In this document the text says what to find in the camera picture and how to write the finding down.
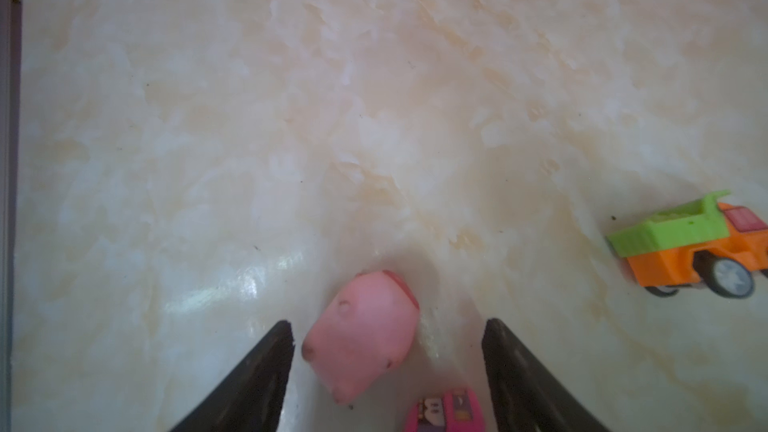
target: toy truck wheel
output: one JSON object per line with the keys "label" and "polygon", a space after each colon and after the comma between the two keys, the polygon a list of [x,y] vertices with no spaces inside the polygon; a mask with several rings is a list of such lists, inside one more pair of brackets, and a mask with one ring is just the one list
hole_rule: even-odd
{"label": "toy truck wheel", "polygon": [[698,252],[694,257],[694,270],[706,286],[721,297],[747,298],[755,291],[750,271],[733,259]]}
{"label": "toy truck wheel", "polygon": [[659,287],[646,287],[645,290],[657,297],[672,297],[673,295],[677,295],[677,293],[680,291],[678,288],[667,287],[666,285],[661,285]]}

